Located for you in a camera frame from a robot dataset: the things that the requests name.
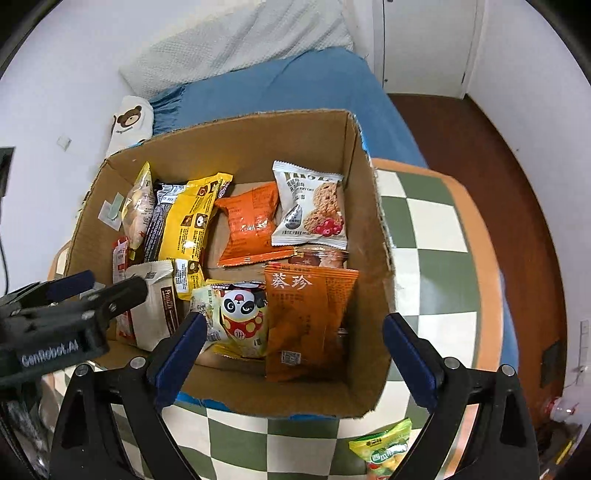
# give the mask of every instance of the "door frame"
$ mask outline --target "door frame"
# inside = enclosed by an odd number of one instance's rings
[[[470,53],[468,54],[468,62],[466,63],[466,71],[462,80],[462,92],[460,98],[464,98],[470,87],[470,81],[476,70],[478,59],[484,44],[484,37],[486,35],[486,26],[488,25],[488,0],[476,1],[476,18],[474,20],[474,33],[472,35],[472,45],[470,46]]]
[[[372,11],[374,18],[374,75],[384,87],[384,63],[386,58],[385,51],[385,15],[384,2],[388,0],[372,0]],[[466,63],[466,71],[462,80],[460,98],[464,98],[468,91],[472,74],[474,73],[476,63],[478,62],[482,39],[486,34],[486,24],[488,19],[488,0],[476,0],[476,17],[474,21],[474,32],[472,34],[472,44]]]

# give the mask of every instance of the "orange snack bag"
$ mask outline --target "orange snack bag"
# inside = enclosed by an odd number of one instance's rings
[[[279,192],[275,182],[267,183],[236,197],[216,200],[215,206],[228,216],[230,240],[218,267],[235,267],[291,257],[293,247],[272,247],[273,216]]]
[[[344,370],[339,327],[359,272],[269,263],[267,380],[334,378]]]

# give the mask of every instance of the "cardboard box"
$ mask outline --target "cardboard box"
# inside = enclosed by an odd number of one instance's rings
[[[271,168],[277,159],[345,177],[349,268],[360,272],[345,320],[350,332],[347,379],[266,382],[260,365],[258,371],[230,371],[214,362],[195,365],[183,391],[243,414],[360,417],[375,407],[390,364],[382,342],[382,322],[393,298],[392,268],[375,172],[362,148],[358,125],[346,111],[261,113],[227,119],[159,135],[111,156],[100,168],[80,215],[66,274],[90,269],[97,281],[111,283],[111,246],[121,233],[101,222],[99,211],[117,193],[127,194],[145,161],[150,162],[153,178],[167,182],[200,179],[218,171],[231,173],[235,192],[243,192],[249,187],[244,184],[274,181]],[[228,238],[227,221],[218,215],[210,227],[214,230],[204,262],[209,278],[263,278],[262,264],[217,268]],[[116,368],[145,354],[111,342],[111,351],[98,363]]]

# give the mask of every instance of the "wooden floor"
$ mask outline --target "wooden floor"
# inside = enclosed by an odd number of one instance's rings
[[[542,352],[566,345],[566,312],[554,245],[531,186],[511,150],[476,104],[423,95],[392,95],[433,170],[463,183],[490,232],[519,344],[519,378],[534,421],[564,371],[540,388]]]

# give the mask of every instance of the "checkered tablecloth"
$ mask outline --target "checkered tablecloth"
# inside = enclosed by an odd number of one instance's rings
[[[414,173],[378,171],[378,186],[394,245],[397,310],[442,356],[471,367],[478,348],[479,287],[452,195],[440,178]],[[72,372],[56,374],[61,394]],[[129,458],[139,474],[150,477],[124,415],[122,407],[116,409]],[[183,402],[165,408],[163,417],[202,478],[361,480],[365,464],[349,450],[350,439],[410,417],[414,440],[428,414],[392,365],[376,410],[361,419],[274,420]]]

